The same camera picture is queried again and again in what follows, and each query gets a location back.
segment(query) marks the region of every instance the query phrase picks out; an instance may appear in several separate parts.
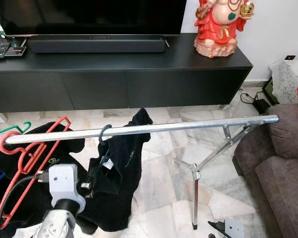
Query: metal clothes rack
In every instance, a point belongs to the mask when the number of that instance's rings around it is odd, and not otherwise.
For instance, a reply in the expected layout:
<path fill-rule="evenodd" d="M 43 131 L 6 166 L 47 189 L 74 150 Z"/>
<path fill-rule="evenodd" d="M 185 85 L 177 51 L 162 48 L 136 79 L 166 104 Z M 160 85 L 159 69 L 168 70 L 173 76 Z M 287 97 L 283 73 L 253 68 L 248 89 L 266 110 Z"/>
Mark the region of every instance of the metal clothes rack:
<path fill-rule="evenodd" d="M 161 131 L 173 131 L 184 129 L 198 129 L 198 128 L 210 128 L 210 127 L 222 127 L 225 135 L 225 142 L 221 144 L 216 150 L 214 150 L 207 158 L 205 158 L 200 164 L 188 164 L 182 160 L 174 159 L 176 163 L 191 168 L 193 177 L 193 212 L 192 212 L 192 226 L 196 230 L 198 227 L 198 189 L 199 179 L 201 178 L 200 171 L 210 161 L 222 154 L 229 147 L 237 143 L 241 138 L 247 135 L 257 125 L 263 125 L 266 123 L 276 123 L 279 121 L 278 116 L 259 116 L 259 117 L 245 117 L 245 118 L 233 118 L 233 119 L 220 119 L 220 120 L 204 120 L 195 122 L 180 122 L 169 124 L 155 124 L 155 125 L 138 125 L 128 127 L 115 127 L 106 129 L 103 132 L 103 136 L 114 135 L 127 135 L 127 134 L 142 134 Z M 231 136 L 230 126 L 244 126 L 234 136 Z M 69 140 L 69 139 L 81 139 L 89 137 L 98 137 L 101 133 L 101 129 L 90 130 L 77 130 L 77 131 L 62 131 L 62 132 L 50 132 L 50 133 L 38 133 L 38 134 L 23 134 L 10 136 L 5 140 L 6 144 L 21 144 L 43 141 L 55 141 L 55 140 Z"/>

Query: horizontal metal pole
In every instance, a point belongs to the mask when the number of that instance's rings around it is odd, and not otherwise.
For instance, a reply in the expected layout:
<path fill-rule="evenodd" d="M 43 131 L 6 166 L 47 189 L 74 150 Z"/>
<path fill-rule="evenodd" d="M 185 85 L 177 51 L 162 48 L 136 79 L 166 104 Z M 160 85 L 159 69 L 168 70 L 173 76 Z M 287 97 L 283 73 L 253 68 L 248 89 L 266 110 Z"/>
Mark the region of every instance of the horizontal metal pole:
<path fill-rule="evenodd" d="M 278 122 L 278 120 L 279 120 L 278 116 L 272 115 L 272 116 L 260 116 L 260 117 L 251 117 L 251 118 L 203 120 L 203 121 L 180 122 L 180 123 L 169 123 L 169 124 L 115 127 L 115 128 L 109 128 L 105 130 L 103 133 L 103 136 L 142 134 L 142 133 L 160 132 L 160 131 L 218 127 L 218 126 L 224 126 L 224 125 L 228 125 L 228 126 L 255 125 L 255 124 L 264 124 L 264 123 L 275 123 L 275 122 Z M 89 137 L 98 137 L 100 132 L 101 132 L 101 129 L 91 129 L 91 130 L 76 130 L 76 131 L 61 131 L 61 132 L 51 132 L 51 133 L 13 135 L 13 136 L 10 136 L 5 141 L 5 143 L 21 144 L 21 143 L 32 143 L 32 142 L 41 142 L 41 141 L 81 139 L 81 138 L 89 138 Z"/>

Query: metal bracket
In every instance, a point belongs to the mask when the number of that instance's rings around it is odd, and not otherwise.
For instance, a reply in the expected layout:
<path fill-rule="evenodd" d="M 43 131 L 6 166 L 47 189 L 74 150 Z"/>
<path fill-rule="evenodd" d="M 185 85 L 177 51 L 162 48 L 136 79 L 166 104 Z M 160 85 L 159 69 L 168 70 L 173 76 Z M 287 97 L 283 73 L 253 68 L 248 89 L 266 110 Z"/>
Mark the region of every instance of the metal bracket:
<path fill-rule="evenodd" d="M 223 131 L 224 131 L 224 135 L 225 135 L 226 141 L 228 142 L 228 144 L 230 146 L 232 146 L 234 143 L 233 143 L 232 137 L 230 135 L 230 131 L 229 131 L 228 125 L 224 125 L 223 126 Z"/>
<path fill-rule="evenodd" d="M 199 180 L 201 178 L 200 171 L 197 171 L 197 167 L 198 167 L 197 164 L 193 164 L 191 167 L 193 180 Z"/>

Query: gold ingot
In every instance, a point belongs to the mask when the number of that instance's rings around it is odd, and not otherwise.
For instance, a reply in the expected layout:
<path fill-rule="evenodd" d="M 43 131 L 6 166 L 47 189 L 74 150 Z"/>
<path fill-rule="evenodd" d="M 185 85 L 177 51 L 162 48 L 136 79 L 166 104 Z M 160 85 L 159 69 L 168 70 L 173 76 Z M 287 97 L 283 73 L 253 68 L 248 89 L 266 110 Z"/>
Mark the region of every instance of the gold ingot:
<path fill-rule="evenodd" d="M 254 15 L 254 4 L 251 1 L 248 1 L 240 8 L 240 15 L 242 17 L 251 17 Z"/>

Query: red figurine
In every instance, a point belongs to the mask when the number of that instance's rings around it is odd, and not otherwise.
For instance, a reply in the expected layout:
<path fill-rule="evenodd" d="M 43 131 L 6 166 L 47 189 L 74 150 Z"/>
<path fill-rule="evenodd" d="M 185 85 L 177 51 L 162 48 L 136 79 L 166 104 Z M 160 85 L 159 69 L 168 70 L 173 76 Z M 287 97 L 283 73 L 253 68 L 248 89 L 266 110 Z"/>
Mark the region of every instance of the red figurine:
<path fill-rule="evenodd" d="M 199 27 L 194 41 L 197 52 L 210 58 L 233 54 L 237 46 L 235 32 L 243 31 L 253 11 L 254 4 L 248 0 L 200 0 L 195 22 Z"/>

